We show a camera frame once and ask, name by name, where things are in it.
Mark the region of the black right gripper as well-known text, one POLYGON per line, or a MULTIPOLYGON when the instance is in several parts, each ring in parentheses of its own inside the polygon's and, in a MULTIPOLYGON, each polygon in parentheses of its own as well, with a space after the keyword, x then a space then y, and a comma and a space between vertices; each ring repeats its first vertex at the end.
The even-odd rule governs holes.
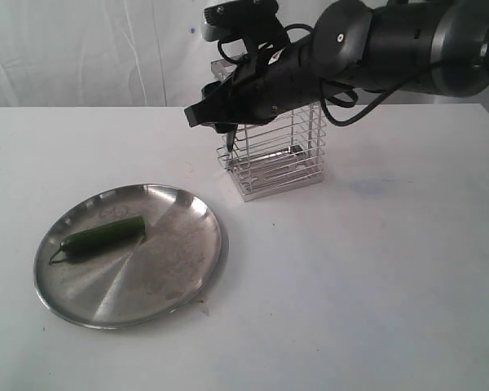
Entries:
POLYGON ((319 80, 310 65, 311 38, 286 46, 269 63, 266 56, 241 65, 231 79, 213 81, 201 89, 202 99, 184 109, 191 127, 198 125, 263 125, 278 115, 319 99, 319 80))

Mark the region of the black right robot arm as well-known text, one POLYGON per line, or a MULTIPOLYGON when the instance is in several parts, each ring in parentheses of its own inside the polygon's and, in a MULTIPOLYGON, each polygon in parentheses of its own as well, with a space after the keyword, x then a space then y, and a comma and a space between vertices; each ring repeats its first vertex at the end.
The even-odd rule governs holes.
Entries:
POLYGON ((291 42, 275 1, 230 1, 204 11, 205 40, 241 40, 243 56, 185 111, 220 134, 355 89, 381 99, 403 90, 464 98, 489 86, 489 1, 361 1, 329 5, 291 42))

